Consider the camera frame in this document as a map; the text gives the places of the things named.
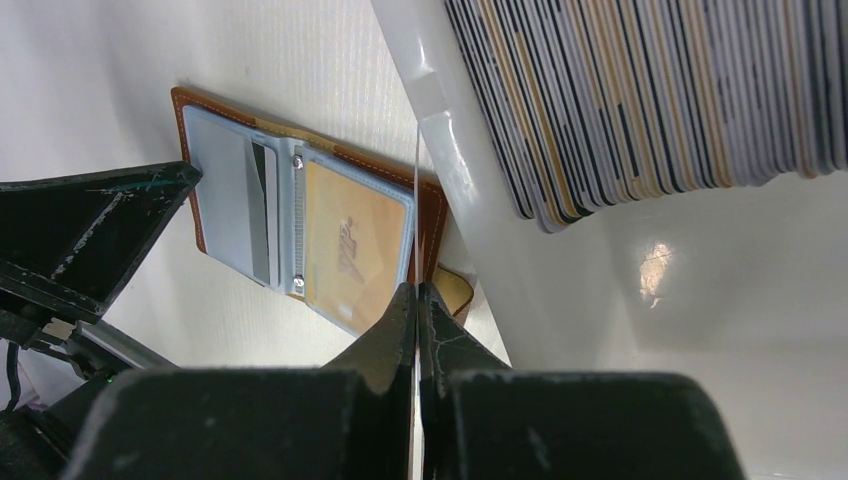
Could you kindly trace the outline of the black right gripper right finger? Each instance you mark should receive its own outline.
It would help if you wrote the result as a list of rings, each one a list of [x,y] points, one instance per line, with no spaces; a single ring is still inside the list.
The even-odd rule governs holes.
[[[427,479],[741,479],[722,417],[669,372],[526,371],[418,288]]]

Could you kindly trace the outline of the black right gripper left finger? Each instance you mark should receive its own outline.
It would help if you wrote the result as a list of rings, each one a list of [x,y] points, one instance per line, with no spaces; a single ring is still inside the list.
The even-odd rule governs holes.
[[[97,397],[66,479],[405,479],[417,294],[318,368],[130,370]]]

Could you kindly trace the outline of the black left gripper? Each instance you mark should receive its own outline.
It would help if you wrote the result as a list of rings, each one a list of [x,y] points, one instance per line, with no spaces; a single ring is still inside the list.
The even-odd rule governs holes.
[[[170,366],[105,321],[59,345],[43,329],[51,311],[102,317],[200,179],[168,162],[2,183],[2,478],[58,478],[114,377]]]

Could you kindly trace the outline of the silver VIP credit card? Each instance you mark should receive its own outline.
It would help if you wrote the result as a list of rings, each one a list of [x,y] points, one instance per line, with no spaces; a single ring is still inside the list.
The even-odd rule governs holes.
[[[415,131],[415,149],[414,149],[414,172],[413,172],[413,197],[414,197],[414,276],[413,276],[413,285],[414,285],[414,297],[415,300],[418,300],[419,287],[418,285],[421,283],[421,273],[422,273],[422,255],[421,255],[421,234],[420,234],[420,179],[419,179],[419,168],[420,168],[420,158],[421,158],[421,128],[419,125],[416,126]],[[425,445],[424,445],[424,431],[423,431],[423,420],[422,420],[422,405],[420,400],[420,380],[421,380],[421,365],[420,365],[420,348],[418,346],[415,347],[415,366],[414,366],[414,376],[413,376],[413,387],[414,387],[414,420],[413,420],[413,459],[412,466],[414,467],[412,478],[413,479],[424,479],[424,455],[425,455]]]

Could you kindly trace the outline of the gold credit card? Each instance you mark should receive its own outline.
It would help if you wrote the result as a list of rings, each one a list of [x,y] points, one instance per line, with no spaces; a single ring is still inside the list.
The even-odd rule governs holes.
[[[332,162],[305,169],[304,298],[361,334],[407,279],[411,199],[376,177]]]

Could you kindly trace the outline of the brown leather card holder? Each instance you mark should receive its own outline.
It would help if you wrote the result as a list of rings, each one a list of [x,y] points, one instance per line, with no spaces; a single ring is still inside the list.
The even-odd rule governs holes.
[[[196,89],[171,91],[198,249],[352,334],[397,286],[431,282],[464,320],[469,281],[441,265],[449,217],[431,175],[271,122]]]

